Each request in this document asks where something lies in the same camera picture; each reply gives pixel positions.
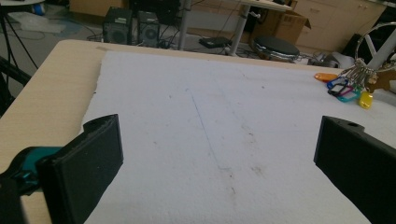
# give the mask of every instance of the teal clamp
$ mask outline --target teal clamp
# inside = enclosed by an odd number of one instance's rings
[[[20,196],[31,195],[40,189],[35,163],[55,154],[60,149],[61,147],[28,147],[24,149],[12,160],[8,169],[0,174],[0,180],[15,181]]]

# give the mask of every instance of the colorful key tag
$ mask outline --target colorful key tag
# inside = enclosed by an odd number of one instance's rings
[[[337,99],[341,102],[347,103],[353,100],[358,99],[361,97],[361,92],[360,91],[350,91],[347,94],[344,94],[342,96],[338,96]]]
[[[344,78],[344,77],[338,77],[336,79],[333,79],[333,80],[329,81],[326,84],[326,86],[330,90],[333,86],[335,86],[337,84],[346,85],[347,84],[347,79]]]
[[[343,95],[349,93],[350,91],[353,91],[353,88],[350,86],[347,86],[345,84],[335,84],[327,92],[333,96],[343,96]]]
[[[329,82],[338,78],[338,75],[330,73],[316,73],[314,78],[322,82]]]
[[[359,105],[364,109],[369,109],[373,102],[373,95],[368,92],[364,91],[361,93],[361,98],[359,99]]]

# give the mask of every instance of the orange key tag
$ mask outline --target orange key tag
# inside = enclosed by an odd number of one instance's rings
[[[328,82],[338,78],[338,76],[336,74],[330,74],[330,73],[316,73],[314,78],[316,78],[319,81]]]

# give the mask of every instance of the cardboard box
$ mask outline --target cardboard box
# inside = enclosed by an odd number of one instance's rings
[[[311,29],[308,18],[294,11],[279,12],[265,9],[262,11],[261,20],[254,26],[249,43],[257,36],[272,35],[295,44],[305,26]]]
[[[104,17],[110,7],[128,7],[128,0],[70,0],[70,11]]]

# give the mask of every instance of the chair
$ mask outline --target chair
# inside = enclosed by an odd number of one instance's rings
[[[300,51],[286,40],[274,36],[262,35],[253,40],[253,48],[272,60],[277,58],[292,62],[300,56]]]

